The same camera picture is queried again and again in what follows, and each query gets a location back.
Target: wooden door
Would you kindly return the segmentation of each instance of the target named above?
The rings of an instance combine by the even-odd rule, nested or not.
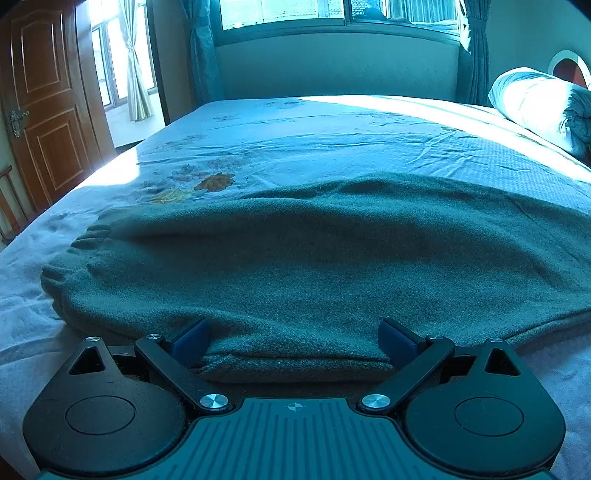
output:
[[[0,22],[5,120],[38,212],[115,157],[88,17],[84,0],[22,0]]]

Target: mattress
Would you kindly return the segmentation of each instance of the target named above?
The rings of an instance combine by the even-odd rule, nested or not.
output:
[[[448,177],[591,213],[591,170],[488,108],[386,96],[226,100],[205,105],[91,175],[0,253],[0,455],[26,480],[38,469],[25,413],[81,337],[57,317],[41,267],[105,209],[215,202],[247,192],[377,171]],[[232,175],[219,192],[196,189]],[[591,327],[519,353],[567,423],[553,472],[591,478]]]

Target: door handle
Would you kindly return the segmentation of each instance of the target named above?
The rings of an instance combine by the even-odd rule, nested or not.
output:
[[[15,138],[21,136],[21,120],[29,114],[29,110],[13,110],[10,112],[10,124]]]

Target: metal screw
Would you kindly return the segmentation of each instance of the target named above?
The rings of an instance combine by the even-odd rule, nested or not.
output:
[[[219,393],[210,393],[199,400],[201,406],[208,410],[219,410],[220,408],[224,408],[228,402],[228,398]]]
[[[374,393],[364,396],[363,399],[361,399],[361,403],[367,408],[379,410],[380,408],[385,408],[390,405],[390,399],[386,395]]]

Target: window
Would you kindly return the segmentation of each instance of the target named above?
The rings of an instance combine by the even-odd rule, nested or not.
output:
[[[350,0],[354,21],[386,21],[457,30],[455,0]]]
[[[282,20],[344,18],[342,0],[220,0],[220,8],[224,30]]]
[[[289,20],[303,25],[302,20],[316,19],[306,25],[341,26],[342,30],[355,24],[368,28],[369,24],[398,24],[459,34],[457,0],[219,0],[212,5],[219,6],[218,11],[212,8],[212,15],[220,17],[213,18],[213,25],[221,20],[218,30],[222,32]]]
[[[127,102],[128,50],[119,27],[118,0],[90,0],[92,45],[105,109]],[[156,91],[145,0],[138,3],[135,52],[148,93]]]

